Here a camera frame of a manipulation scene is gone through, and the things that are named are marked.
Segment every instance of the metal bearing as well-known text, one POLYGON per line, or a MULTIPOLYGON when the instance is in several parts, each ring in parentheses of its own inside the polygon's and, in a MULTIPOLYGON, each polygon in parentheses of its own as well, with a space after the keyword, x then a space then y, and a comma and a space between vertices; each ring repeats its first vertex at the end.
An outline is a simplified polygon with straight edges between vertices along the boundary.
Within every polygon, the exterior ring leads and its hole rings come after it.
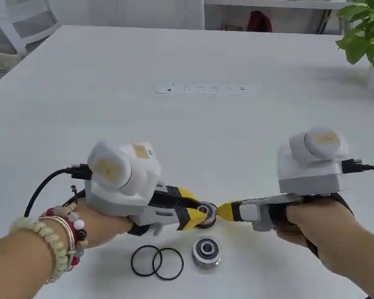
POLYGON ((216 239, 202 236, 194 242, 191 255, 197 267, 209 270, 220 263, 222 247, 216 239))
POLYGON ((208 229, 216 222, 216 206, 211 202, 203 201, 197 208, 199 212, 206 214, 206 219, 197 225, 200 229, 208 229))

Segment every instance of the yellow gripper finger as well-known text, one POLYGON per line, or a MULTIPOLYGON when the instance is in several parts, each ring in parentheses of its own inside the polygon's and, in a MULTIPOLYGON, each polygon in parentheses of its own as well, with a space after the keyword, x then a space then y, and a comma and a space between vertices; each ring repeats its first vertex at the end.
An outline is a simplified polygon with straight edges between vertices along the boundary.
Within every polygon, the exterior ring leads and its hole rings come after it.
POLYGON ((241 201, 227 202, 218 207, 216 209, 216 213, 219 217, 223 218, 226 221, 242 221, 239 212, 240 205, 241 201))

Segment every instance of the black o-ring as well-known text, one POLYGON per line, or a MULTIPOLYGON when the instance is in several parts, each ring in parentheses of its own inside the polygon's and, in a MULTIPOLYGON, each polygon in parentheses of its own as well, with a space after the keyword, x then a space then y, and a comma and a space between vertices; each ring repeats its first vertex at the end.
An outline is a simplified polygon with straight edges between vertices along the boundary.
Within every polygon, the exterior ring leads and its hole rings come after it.
POLYGON ((137 248, 136 251, 134 251, 134 253, 133 253, 133 255, 132 255, 132 258, 130 259, 130 266, 131 266, 133 272, 134 272, 136 275, 138 275, 138 276, 140 276, 140 277, 149 277, 149 276, 152 276, 152 275, 156 274, 156 271, 158 271, 159 268, 162 266, 162 261, 163 261, 162 253, 161 253, 161 251, 160 251, 160 249, 159 249, 158 247, 156 247, 156 246, 154 246, 154 245, 143 245, 143 246, 137 248), (135 266, 134 266, 134 263, 133 263, 134 258, 135 258, 135 256, 136 256, 136 253, 139 252, 141 249, 144 249, 144 248, 154 248, 154 249, 156 249, 156 254, 154 255, 153 260, 156 259, 156 256, 157 256, 158 254, 160 255, 160 264, 159 264, 158 267, 155 269, 155 265, 154 265, 154 263, 153 263, 153 264, 152 264, 152 269, 153 269, 153 271, 152 271, 152 273, 149 273, 149 274, 138 273, 138 272, 136 271, 135 266))
POLYGON ((160 280, 163 280, 164 282, 171 282, 172 280, 175 280, 176 278, 178 278, 178 277, 181 275, 181 273, 183 272, 184 268, 185 268, 185 260, 184 260, 183 256, 181 255, 181 253, 178 252, 178 251, 177 251, 176 249, 174 249, 174 248, 170 248, 170 247, 162 248, 161 250, 159 250, 159 251, 154 255, 154 257, 153 257, 153 259, 152 259, 152 270, 154 271, 154 274, 155 274, 155 275, 156 275, 160 280), (174 252, 176 252, 176 253, 179 255, 179 257, 180 257, 180 260, 181 260, 181 268, 180 268, 179 273, 177 273, 176 276, 174 276, 174 277, 170 277, 170 278, 163 277, 163 276, 161 276, 161 275, 158 274, 159 267, 158 267, 157 269, 155 269, 155 259, 156 259, 156 256, 157 256, 158 254, 160 254, 160 256, 161 256, 161 255, 162 255, 162 251, 165 251, 165 250, 171 250, 171 251, 174 251, 174 252))

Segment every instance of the table surface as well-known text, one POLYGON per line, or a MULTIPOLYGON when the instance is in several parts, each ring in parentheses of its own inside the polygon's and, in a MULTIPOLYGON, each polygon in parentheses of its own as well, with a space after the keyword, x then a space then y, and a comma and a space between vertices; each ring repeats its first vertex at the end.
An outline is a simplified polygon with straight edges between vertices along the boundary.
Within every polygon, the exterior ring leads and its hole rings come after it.
MULTIPOLYGON (((368 63, 348 65, 333 36, 63 26, 0 80, 0 236, 51 172, 84 163, 97 140, 150 141, 167 184, 216 204, 278 193, 280 144, 312 126, 343 132, 351 154, 374 164, 374 94, 368 63), (158 84, 256 84, 249 96, 160 95, 158 84)), ((35 215, 71 195, 50 183, 35 215)), ((346 200, 374 232, 374 173, 348 177, 346 200)), ((151 252, 137 260, 150 266, 151 252)), ((161 273, 179 267, 171 253, 161 273)), ((37 298, 363 298, 348 280, 274 232, 218 220, 207 231, 122 235, 89 250, 77 269, 37 298), (215 236, 223 259, 211 273, 190 258, 199 235, 215 236), (173 282, 130 270, 144 244, 174 247, 185 270, 173 282)))

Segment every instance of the bracelet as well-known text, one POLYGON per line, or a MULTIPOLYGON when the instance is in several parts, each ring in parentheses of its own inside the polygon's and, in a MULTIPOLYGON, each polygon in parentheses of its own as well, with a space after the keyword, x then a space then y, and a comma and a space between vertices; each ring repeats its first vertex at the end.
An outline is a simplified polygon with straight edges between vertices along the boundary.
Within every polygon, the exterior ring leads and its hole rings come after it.
POLYGON ((46 283, 54 282, 67 270, 69 258, 64 243, 60 240, 60 236, 55 234, 53 229, 41 221, 21 217, 15 220, 10 227, 10 233, 19 230, 27 229, 39 234, 50 245, 50 248, 55 257, 55 266, 50 278, 46 283))
POLYGON ((74 266, 78 265, 80 258, 84 254, 84 250, 87 248, 89 242, 87 241, 87 232, 84 229, 85 222, 79 219, 77 212, 74 212, 77 204, 75 202, 69 204, 68 206, 57 206, 48 209, 43 213, 43 217, 56 217, 65 221, 74 234, 74 250, 72 254, 69 255, 69 266, 67 271, 71 271, 74 266))
POLYGON ((60 224, 62 226, 62 228, 66 231, 67 238, 68 238, 68 244, 69 244, 69 248, 68 248, 68 251, 67 251, 68 264, 67 264, 66 271, 70 271, 73 267, 73 266, 71 266, 70 263, 71 263, 72 259, 74 258, 74 254, 75 254, 75 236, 74 236, 74 232, 70 228, 68 222, 66 222, 63 218, 58 217, 58 216, 43 216, 43 217, 39 217, 39 220, 53 220, 53 221, 56 221, 56 223, 60 224))

